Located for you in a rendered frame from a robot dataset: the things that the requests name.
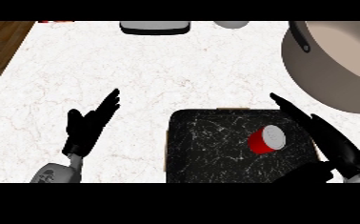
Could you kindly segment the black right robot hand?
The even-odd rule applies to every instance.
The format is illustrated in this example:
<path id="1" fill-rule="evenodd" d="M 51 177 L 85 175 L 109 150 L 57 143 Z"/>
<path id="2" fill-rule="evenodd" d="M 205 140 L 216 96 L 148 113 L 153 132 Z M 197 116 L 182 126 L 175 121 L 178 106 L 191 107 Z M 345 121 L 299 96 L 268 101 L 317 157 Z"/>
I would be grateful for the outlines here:
<path id="1" fill-rule="evenodd" d="M 274 93 L 269 93 L 269 97 L 280 106 L 280 110 L 306 131 L 315 146 L 327 158 L 326 161 L 303 164 L 281 176 L 275 183 L 326 183 L 333 178 L 333 170 L 346 179 L 360 174 L 360 149 L 345 135 L 314 113 L 306 115 Z"/>

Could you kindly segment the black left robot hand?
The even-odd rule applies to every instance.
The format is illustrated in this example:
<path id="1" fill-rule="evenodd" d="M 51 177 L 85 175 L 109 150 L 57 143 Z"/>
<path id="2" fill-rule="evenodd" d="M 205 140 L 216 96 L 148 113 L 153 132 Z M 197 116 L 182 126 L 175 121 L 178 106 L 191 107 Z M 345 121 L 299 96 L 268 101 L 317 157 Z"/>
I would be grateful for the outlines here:
<path id="1" fill-rule="evenodd" d="M 115 89 L 106 96 L 100 106 L 85 115 L 76 109 L 67 111 L 67 139 L 61 154 L 75 154 L 85 157 L 92 150 L 103 128 L 116 110 L 119 109 L 119 90 Z"/>

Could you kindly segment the red can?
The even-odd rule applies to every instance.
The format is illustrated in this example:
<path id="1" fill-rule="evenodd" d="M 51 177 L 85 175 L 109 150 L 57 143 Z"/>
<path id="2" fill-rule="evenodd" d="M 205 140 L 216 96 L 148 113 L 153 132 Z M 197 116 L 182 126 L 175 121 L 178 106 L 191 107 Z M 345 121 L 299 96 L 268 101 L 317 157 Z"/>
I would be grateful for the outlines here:
<path id="1" fill-rule="evenodd" d="M 256 154 L 271 153 L 284 147 L 284 132 L 275 125 L 261 127 L 247 138 L 247 147 Z"/>

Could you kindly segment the black speckled tray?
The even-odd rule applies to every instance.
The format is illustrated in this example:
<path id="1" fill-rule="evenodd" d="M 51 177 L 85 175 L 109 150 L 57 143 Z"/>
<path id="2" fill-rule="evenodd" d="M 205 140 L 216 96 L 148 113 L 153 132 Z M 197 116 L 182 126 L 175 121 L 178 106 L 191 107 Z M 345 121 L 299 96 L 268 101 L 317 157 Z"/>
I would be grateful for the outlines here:
<path id="1" fill-rule="evenodd" d="M 266 125 L 284 133 L 284 147 L 253 153 L 249 136 Z M 179 110 L 168 121 L 165 181 L 168 183 L 271 183 L 302 170 L 296 183 L 333 178 L 315 143 L 278 110 Z"/>

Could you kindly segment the grey metal pot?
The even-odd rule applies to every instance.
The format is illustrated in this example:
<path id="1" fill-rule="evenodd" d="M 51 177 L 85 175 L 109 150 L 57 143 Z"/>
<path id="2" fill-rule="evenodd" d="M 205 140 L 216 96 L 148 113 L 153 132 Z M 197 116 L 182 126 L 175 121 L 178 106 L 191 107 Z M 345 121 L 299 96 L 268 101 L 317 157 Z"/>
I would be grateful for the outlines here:
<path id="1" fill-rule="evenodd" d="M 281 58 L 312 99 L 360 113 L 360 21 L 289 21 Z"/>

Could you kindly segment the grey round object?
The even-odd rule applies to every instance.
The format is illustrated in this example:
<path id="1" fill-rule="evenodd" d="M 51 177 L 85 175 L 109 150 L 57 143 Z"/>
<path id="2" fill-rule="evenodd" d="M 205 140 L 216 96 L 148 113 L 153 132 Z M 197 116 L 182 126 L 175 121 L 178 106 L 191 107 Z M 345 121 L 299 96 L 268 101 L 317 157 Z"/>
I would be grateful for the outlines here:
<path id="1" fill-rule="evenodd" d="M 216 21 L 215 24 L 225 29 L 240 29 L 249 22 L 247 21 Z"/>

